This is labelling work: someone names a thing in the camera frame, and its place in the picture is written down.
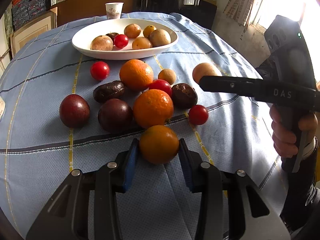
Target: tablecloth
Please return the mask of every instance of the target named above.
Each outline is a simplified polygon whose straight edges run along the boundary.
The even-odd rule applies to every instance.
[[[215,33],[182,15],[134,12],[121,17],[155,21],[178,33],[176,45],[143,61],[152,67],[155,78],[162,68],[170,68],[177,74],[177,83],[193,86],[198,104],[209,110],[209,120],[192,128],[184,112],[175,110],[168,127],[220,170],[245,170],[280,213],[287,182],[273,148],[269,106],[235,94],[203,92],[192,79],[192,69],[202,62],[216,64],[223,75],[261,78],[255,69]],[[0,122],[0,207],[23,237],[72,169],[97,170],[128,150],[143,131],[133,124],[126,134],[117,136],[98,123],[100,104],[92,92],[101,83],[89,70],[96,59],[74,49],[71,39],[81,28],[103,20],[106,17],[81,19],[41,34],[15,55],[0,79],[0,96],[6,103]],[[106,82],[119,80],[125,61],[106,62],[111,69]],[[89,123],[81,129],[69,129],[59,118],[59,105],[71,93],[81,95],[91,108]],[[137,96],[128,93],[125,101],[132,106]],[[93,194],[89,239],[94,239]],[[227,199],[223,197],[227,239]],[[186,187],[178,157],[158,166],[139,158],[131,189],[117,194],[123,239],[194,239],[200,198],[200,193],[192,194]]]

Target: plaid tablecloth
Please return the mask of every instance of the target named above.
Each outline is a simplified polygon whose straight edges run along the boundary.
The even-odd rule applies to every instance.
[[[175,111],[168,126],[184,138],[192,151],[220,170],[245,170],[280,213],[287,182],[273,149],[269,106],[234,94],[203,92],[192,79],[201,62],[214,62],[223,75],[261,78],[232,47],[210,30],[182,15],[136,12],[122,18],[140,18],[175,30],[179,42],[168,51],[144,58],[155,78],[162,68],[177,74],[198,93],[198,103],[209,109],[206,124],[193,129],[182,111]],[[106,133],[99,125],[100,107],[92,97],[98,83],[90,76],[96,59],[82,55],[71,44],[81,28],[106,17],[70,22],[28,42],[0,79],[0,96],[6,110],[0,122],[0,207],[25,237],[43,205],[73,168],[94,171],[129,149],[142,129],[132,125],[124,136]],[[106,61],[107,82],[119,80],[124,61]],[[91,108],[88,125],[70,130],[59,118],[63,98],[75,92]],[[137,94],[129,93],[132,106]],[[93,239],[93,198],[90,196],[89,235]],[[185,185],[179,158],[154,166],[139,158],[132,187],[117,194],[124,240],[194,239],[201,194]],[[225,212],[225,236],[228,214]]]

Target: curtain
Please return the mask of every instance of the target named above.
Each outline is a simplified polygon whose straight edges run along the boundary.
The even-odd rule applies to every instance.
[[[224,14],[243,26],[248,26],[254,0],[229,0]]]

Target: person's arm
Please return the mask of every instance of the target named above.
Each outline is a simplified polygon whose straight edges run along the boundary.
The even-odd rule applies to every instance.
[[[283,127],[275,106],[271,107],[270,116],[273,120],[271,126],[274,131],[274,148],[282,158],[291,158],[298,153],[298,148],[294,145],[296,136]],[[304,226],[320,198],[320,191],[314,187],[318,144],[315,138],[317,118],[310,113],[302,117],[298,125],[300,130],[308,131],[308,144],[304,149],[299,171],[287,172],[289,188],[281,218],[291,230]]]

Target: white wall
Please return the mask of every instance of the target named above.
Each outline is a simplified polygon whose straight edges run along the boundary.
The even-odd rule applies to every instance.
[[[229,0],[216,0],[217,13],[212,25],[212,31],[238,51],[253,67],[258,67],[270,55],[263,34],[255,27],[244,26],[223,14]]]
[[[4,29],[4,15],[0,19],[0,57],[7,51],[8,43],[5,36]],[[7,54],[4,59],[0,62],[0,77],[3,74],[3,71],[6,69],[7,65],[10,63],[10,56]]]

